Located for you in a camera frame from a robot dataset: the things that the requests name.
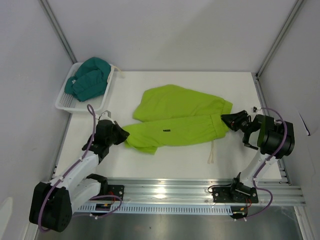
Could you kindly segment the lime green shorts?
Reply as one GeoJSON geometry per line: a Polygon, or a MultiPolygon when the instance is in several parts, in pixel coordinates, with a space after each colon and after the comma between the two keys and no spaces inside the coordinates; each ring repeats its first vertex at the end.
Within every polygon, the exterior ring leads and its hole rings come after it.
{"type": "Polygon", "coordinates": [[[133,112],[137,123],[124,127],[127,148],[154,155],[160,147],[197,145],[224,138],[221,116],[233,104],[222,97],[168,84],[146,90],[133,112]]]}

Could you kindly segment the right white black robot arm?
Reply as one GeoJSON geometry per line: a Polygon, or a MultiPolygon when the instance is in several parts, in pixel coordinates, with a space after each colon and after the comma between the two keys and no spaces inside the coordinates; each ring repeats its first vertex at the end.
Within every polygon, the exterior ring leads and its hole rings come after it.
{"type": "Polygon", "coordinates": [[[289,156],[295,146],[294,127],[291,122],[256,114],[253,119],[243,110],[233,114],[223,114],[222,121],[234,131],[242,131],[245,147],[256,150],[249,165],[233,178],[228,196],[234,202],[253,194],[257,183],[267,170],[284,156],[289,156]]]}

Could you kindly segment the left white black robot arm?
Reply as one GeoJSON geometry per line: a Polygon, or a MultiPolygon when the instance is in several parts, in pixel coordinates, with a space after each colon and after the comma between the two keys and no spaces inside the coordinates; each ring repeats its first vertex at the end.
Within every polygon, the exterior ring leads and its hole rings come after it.
{"type": "Polygon", "coordinates": [[[35,186],[29,222],[42,231],[62,232],[87,201],[122,202],[121,196],[110,194],[108,179],[95,174],[94,170],[108,155],[110,147],[125,142],[129,135],[116,121],[99,120],[80,157],[60,175],[35,186]]]}

